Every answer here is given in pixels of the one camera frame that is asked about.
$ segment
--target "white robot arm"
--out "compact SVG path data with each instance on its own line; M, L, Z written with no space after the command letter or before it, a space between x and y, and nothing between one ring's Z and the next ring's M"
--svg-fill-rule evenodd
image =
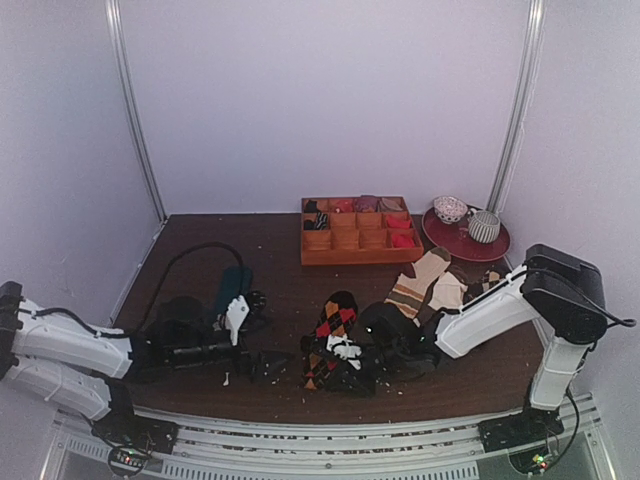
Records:
M22 286L0 286L0 380L26 389L90 421L98 436L116 444L170 452L177 426L134 415L119 382L145 372L238 359L239 331L249 313L243 297L227 310L224 328L198 348L176 348L139 332L85 324L63 308L42 309L22 297Z
M548 431L562 433L558 407L587 353L610 326L635 326L635 320L620 320L605 310L594 265L545 245L529 248L525 262L503 281L459 309L442 309L423 329L392 305L367 310L359 321L385 355L395 353L424 371L524 322L542 319L553 329L523 412L481 424L487 451L544 439Z

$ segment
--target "dark brown table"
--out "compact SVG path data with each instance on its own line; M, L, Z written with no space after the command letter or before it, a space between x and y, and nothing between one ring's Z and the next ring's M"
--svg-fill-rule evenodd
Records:
M353 292L364 308L383 300L400 265L302 267L300 218L277 215L174 215L169 219L127 297L116 325L135 326L167 262L180 251L206 241L233 245L254 272L253 288L267 294L273 325L249 337L252 349L296 353L281 375L251 384L231 374L223 387L224 366L174 372L149 385L132 385L137 404L193 415L282 423L372 423L432 420L499 412L522 405L527 385L542 356L531 324L519 326L417 381L386 387L371 399L311 392L299 387L299 339L309 333L327 297ZM455 261L471 278L490 266ZM234 265L223 251L203 251L180 261L165 282L156 306L177 295L211 305L224 268ZM151 314L155 318L155 309Z

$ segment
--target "sock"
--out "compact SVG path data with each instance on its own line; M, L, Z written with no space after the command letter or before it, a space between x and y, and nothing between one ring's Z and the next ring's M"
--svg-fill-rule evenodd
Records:
M482 276L482 280L469 285L469 290L465 295L465 302L468 303L476 297L479 297L484 292L491 290L509 273L509 268L505 266L493 266Z
M412 264L415 278L401 273L385 303L392 303L405 317L413 320L418 315L429 285L445 272L450 263L451 255L446 249L436 247L429 250Z
M433 296L428 306L433 310L458 308L462 305L467 286L458 280L451 272L445 272L433 286Z
M316 221L313 224L314 230L326 230L329 227L329 215L326 213L318 213Z
M319 212L318 202L315 200L309 200L307 204L304 206L304 213L316 213Z
M331 372L338 365L329 362L320 355L312 353L312 346L320 339L326 343L329 335L343 337L351 332L356 323L358 305L349 292L336 292L329 297L320 313L320 320L311 334L300 341L303 356L303 386L309 390L318 390L326 384Z

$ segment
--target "white cup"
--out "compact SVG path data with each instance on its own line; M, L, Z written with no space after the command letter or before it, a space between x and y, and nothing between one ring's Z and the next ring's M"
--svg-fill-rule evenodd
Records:
M469 219L469 235L476 242L495 242L500 235L500 219L495 213L487 210L471 210Z

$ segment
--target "white wall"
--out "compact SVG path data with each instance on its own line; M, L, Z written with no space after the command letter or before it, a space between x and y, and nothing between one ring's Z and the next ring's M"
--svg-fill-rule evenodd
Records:
M0 283L106 324L157 228L101 0L2 3ZM37 478L53 409L0 385L0 477Z
M123 2L136 98L172 213L304 196L484 205L527 0Z
M607 307L640 314L640 3L549 2L539 78L506 209L517 264L548 243L600 267ZM640 457L640 327L615 328L577 379L623 467Z

